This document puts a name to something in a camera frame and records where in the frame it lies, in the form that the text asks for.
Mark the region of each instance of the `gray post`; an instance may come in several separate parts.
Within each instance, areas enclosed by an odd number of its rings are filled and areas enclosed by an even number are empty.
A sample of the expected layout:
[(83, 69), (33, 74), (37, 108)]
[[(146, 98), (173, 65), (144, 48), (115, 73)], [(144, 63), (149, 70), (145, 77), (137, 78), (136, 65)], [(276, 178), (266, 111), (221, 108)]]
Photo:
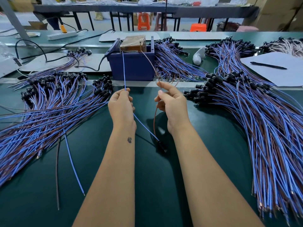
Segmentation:
[(3, 11), (5, 12), (5, 14), (8, 17), (9, 21), (11, 22), (11, 24), (17, 30), (17, 32), (20, 35), (20, 37), (22, 39), (24, 39), (24, 40), (30, 40), (29, 36), (25, 32), (25, 29), (21, 25), (20, 21), (18, 20), (16, 14), (12, 10), (12, 8), (10, 7), (9, 3), (7, 2), (7, 0), (0, 0), (0, 6), (2, 7)]

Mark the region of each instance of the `yellow plug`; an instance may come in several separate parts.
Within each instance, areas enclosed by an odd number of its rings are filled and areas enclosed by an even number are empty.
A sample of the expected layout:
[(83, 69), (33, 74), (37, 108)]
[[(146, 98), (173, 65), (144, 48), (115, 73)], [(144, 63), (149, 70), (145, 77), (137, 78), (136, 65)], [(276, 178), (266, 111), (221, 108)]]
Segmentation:
[(63, 33), (67, 33), (67, 31), (66, 31), (64, 25), (61, 25), (61, 31), (62, 31)]

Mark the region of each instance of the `floor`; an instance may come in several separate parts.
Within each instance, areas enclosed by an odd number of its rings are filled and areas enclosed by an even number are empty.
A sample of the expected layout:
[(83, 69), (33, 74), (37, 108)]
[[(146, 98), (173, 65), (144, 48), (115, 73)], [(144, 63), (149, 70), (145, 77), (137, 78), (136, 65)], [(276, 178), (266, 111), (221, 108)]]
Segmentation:
[[(103, 14), (103, 16), (104, 16), (103, 20), (94, 20), (95, 15), (96, 15), (95, 12), (90, 12), (90, 14), (92, 17), (92, 21), (93, 21), (95, 30), (108, 30), (108, 29), (112, 28), (112, 23), (111, 23), (108, 13)], [(88, 14), (87, 13), (78, 13), (77, 15), (78, 15), (82, 29), (92, 30), (91, 24), (89, 22)], [(62, 18), (62, 21), (64, 23), (69, 24), (76, 28), (76, 23), (75, 23), (74, 18)], [(212, 31), (216, 31), (217, 23), (220, 21), (225, 21), (225, 19), (215, 19)], [(243, 19), (230, 18), (229, 21), (242, 23)], [(156, 22), (156, 17), (154, 17), (150, 31), (154, 31), (155, 22)], [(167, 30), (168, 31), (174, 30), (174, 22), (175, 22), (174, 19), (167, 19)], [(181, 18), (179, 31), (182, 31), (182, 30), (189, 31), (192, 23), (198, 23), (198, 18)], [(119, 30), (119, 22), (118, 22), (117, 17), (114, 18), (114, 26), (115, 26), (115, 30)], [(66, 26), (65, 28), (66, 28), (66, 30), (73, 30), (69, 26)], [(122, 31), (124, 31), (124, 32), (127, 31), (127, 19), (126, 18), (121, 18), (121, 28), (122, 28)]]

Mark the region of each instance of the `pink stool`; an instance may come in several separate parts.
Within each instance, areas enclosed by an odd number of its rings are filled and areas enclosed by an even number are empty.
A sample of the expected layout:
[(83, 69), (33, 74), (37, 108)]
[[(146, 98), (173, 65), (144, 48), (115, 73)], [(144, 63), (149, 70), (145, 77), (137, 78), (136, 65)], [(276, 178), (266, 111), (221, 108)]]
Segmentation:
[[(154, 26), (155, 31), (160, 31), (161, 30), (161, 24), (159, 24), (160, 19), (161, 19), (161, 13), (157, 13), (156, 24)], [(167, 31), (166, 18), (163, 19), (163, 30)]]
[(237, 29), (237, 32), (254, 32), (254, 31), (259, 31), (258, 28), (253, 27), (253, 26), (239, 26)]

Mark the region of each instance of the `workbench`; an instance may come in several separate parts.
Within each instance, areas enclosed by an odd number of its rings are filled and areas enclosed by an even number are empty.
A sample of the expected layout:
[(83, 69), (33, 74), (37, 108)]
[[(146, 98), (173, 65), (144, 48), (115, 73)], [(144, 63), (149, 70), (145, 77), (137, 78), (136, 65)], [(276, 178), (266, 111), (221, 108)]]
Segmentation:
[[(47, 31), (40, 31), (39, 38), (32, 40), (43, 48), (59, 47), (78, 39), (68, 38), (60, 41), (46, 41)], [(88, 32), (83, 37), (101, 33)], [(169, 32), (159, 32), (161, 38)], [(303, 33), (281, 32), (245, 32), (229, 33), (234, 39), (251, 41), (260, 46), (264, 41), (277, 40), (282, 37), (302, 38)], [(17, 41), (14, 37), (5, 37), (2, 42), (13, 46)], [(178, 41), (187, 49), (198, 49), (199, 46), (215, 41)], [(107, 50), (111, 43), (98, 42), (98, 37), (74, 44), (69, 47), (86, 47), (92, 51)], [(28, 49), (19, 46), (22, 56)], [(203, 63), (207, 71), (216, 66), (216, 61), (209, 58)], [(23, 108), (20, 92), (7, 88), (8, 84), (0, 84), (0, 105), (11, 108)], [(134, 98), (135, 114), (141, 122), (152, 129), (157, 95), (156, 87), (130, 87), (130, 95)], [(284, 90), (303, 105), (303, 88)], [(256, 199), (251, 196), (252, 166), (243, 129), (235, 119), (220, 107), (197, 107), (187, 101), (188, 115), (191, 123), (199, 133), (206, 147), (234, 183), (252, 209), (257, 211)], [(0, 114), (9, 113), (0, 107)], [(8, 124), (0, 123), (3, 128)], [(135, 224), (136, 226), (192, 226), (187, 204), (181, 169), (172, 136), (167, 131), (167, 117), (158, 111), (156, 126), (165, 130), (159, 135), (168, 147), (169, 154), (162, 156), (156, 151), (155, 143), (148, 131), (137, 123), (135, 136)], [(94, 179), (102, 161), (108, 139), (112, 130), (112, 120), (107, 107), (100, 109), (88, 121), (68, 134), (71, 155), (76, 171), (85, 193)], [(70, 164), (65, 141), (62, 140), (59, 152), (59, 192), (60, 210), (56, 205), (55, 158), (56, 146), (43, 153), (43, 156), (32, 161), (21, 170), (11, 181), (0, 188), (0, 226), (31, 226), (31, 227), (68, 227), (71, 226), (84, 196), (78, 187)], [(278, 213), (278, 218), (270, 219), (265, 215), (266, 227), (286, 227), (284, 217)], [(292, 227), (299, 224), (291, 217)]]
[(217, 6), (205, 7), (205, 6), (182, 6), (182, 5), (171, 5), (167, 4), (167, 8), (164, 3), (153, 3), (152, 5), (139, 5), (134, 3), (133, 5), (103, 5), (103, 4), (70, 4), (70, 5), (34, 5), (34, 12), (45, 14), (45, 13), (58, 13), (63, 11), (73, 12), (74, 15), (77, 12), (118, 12), (118, 13), (139, 13), (139, 12), (151, 12), (151, 13), (162, 13), (161, 17), (161, 29), (163, 28), (164, 13), (172, 14), (174, 19), (180, 19), (182, 17), (188, 18), (209, 18), (210, 24), (209, 29), (212, 28), (213, 19), (215, 18), (256, 18), (259, 12), (257, 6), (246, 6), (240, 7), (229, 4), (218, 3)]

